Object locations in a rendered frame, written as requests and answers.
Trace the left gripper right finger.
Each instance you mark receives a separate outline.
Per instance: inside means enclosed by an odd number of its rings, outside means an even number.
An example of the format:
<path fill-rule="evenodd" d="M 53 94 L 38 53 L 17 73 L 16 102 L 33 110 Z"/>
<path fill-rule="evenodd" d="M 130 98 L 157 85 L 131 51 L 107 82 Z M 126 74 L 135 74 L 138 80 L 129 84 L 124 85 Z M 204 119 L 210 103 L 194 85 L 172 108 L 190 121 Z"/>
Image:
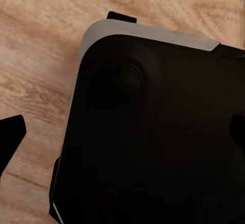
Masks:
<path fill-rule="evenodd" d="M 245 155 L 245 117 L 233 115 L 229 133 Z"/>

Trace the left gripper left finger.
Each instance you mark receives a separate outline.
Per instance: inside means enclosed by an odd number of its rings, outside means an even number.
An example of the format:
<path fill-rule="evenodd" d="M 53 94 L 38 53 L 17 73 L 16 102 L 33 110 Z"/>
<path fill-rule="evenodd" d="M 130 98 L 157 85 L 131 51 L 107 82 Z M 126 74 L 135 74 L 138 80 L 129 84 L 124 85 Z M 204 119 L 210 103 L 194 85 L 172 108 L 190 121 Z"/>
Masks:
<path fill-rule="evenodd" d="M 24 136 L 26 125 L 23 115 L 0 120 L 0 176 L 12 159 Z"/>

